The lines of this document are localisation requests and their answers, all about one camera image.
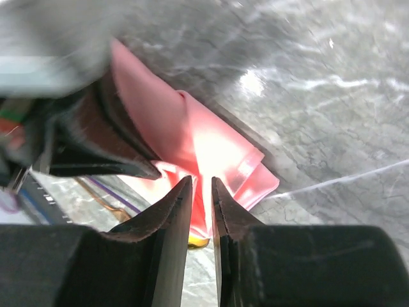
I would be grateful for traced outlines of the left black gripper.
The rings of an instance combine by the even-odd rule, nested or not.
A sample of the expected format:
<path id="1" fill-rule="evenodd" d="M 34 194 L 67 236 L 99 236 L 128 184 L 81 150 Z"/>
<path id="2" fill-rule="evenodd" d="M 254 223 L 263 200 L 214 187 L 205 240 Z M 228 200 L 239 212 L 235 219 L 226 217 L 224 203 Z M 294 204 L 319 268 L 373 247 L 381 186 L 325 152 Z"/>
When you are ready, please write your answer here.
<path id="1" fill-rule="evenodd" d="M 1 98 L 1 189 L 18 191 L 31 169 L 57 177 L 156 180 L 157 157 L 111 75 L 64 98 Z"/>

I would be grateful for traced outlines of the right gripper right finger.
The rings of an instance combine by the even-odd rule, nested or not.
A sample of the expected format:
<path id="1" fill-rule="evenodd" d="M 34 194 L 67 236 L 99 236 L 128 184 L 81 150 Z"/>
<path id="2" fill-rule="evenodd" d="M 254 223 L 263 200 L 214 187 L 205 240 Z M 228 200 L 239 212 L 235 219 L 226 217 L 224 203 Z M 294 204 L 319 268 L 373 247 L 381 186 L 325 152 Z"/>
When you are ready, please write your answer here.
<path id="1" fill-rule="evenodd" d="M 267 225 L 212 179 L 220 306 L 407 306 L 396 245 L 365 225 Z"/>

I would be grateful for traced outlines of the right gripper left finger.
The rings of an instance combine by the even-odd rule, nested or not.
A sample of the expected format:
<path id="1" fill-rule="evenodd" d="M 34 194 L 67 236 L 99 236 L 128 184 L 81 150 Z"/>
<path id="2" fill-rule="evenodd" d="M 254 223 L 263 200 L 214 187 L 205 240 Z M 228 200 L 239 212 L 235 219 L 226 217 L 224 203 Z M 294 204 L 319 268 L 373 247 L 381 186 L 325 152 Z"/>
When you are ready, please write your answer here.
<path id="1" fill-rule="evenodd" d="M 2 306 L 179 306 L 192 178 L 109 232 L 1 226 Z"/>

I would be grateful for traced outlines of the gold spoon with purple handle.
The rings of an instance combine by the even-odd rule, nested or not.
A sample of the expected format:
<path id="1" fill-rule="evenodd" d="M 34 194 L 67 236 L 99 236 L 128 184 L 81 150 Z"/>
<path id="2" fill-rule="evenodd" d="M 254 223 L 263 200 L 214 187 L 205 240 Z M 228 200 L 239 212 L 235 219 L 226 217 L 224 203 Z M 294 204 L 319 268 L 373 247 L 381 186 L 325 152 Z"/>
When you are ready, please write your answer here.
<path id="1" fill-rule="evenodd" d="M 134 211 L 136 214 L 141 213 L 144 209 L 150 206 L 150 203 L 137 193 L 128 193 L 124 185 L 114 185 L 112 182 L 102 180 L 102 177 L 86 177 L 86 179 L 95 184 L 99 189 L 111 195 L 124 206 Z M 205 248 L 209 242 L 210 239 L 198 239 L 197 237 L 190 235 L 188 239 L 188 249 Z"/>

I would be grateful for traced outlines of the rose gold fork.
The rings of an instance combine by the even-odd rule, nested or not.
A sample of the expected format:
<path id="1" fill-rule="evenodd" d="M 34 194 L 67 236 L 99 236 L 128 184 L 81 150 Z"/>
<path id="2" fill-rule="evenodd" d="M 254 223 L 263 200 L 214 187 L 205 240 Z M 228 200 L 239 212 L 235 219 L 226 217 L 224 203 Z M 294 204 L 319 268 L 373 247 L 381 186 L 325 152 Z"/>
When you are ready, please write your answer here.
<path id="1" fill-rule="evenodd" d="M 121 223 L 131 219 L 131 215 L 123 208 L 118 208 L 110 205 L 107 201 L 101 198 L 83 179 L 75 177 L 74 180 L 103 208 L 111 212 L 111 214 Z"/>

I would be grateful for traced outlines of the pink satin napkin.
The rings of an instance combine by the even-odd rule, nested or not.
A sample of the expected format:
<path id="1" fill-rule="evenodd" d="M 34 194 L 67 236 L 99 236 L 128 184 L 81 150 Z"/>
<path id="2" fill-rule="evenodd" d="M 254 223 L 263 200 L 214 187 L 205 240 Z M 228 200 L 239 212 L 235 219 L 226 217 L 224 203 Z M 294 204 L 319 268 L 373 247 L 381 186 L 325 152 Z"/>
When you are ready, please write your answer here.
<path id="1" fill-rule="evenodd" d="M 112 72 L 119 97 L 137 131 L 155 152 L 160 178 L 124 176 L 149 203 L 156 203 L 183 177 L 193 181 L 190 234 L 212 236 L 212 178 L 249 210 L 279 185 L 262 163 L 263 153 L 186 91 L 151 72 L 121 42 L 113 41 Z"/>

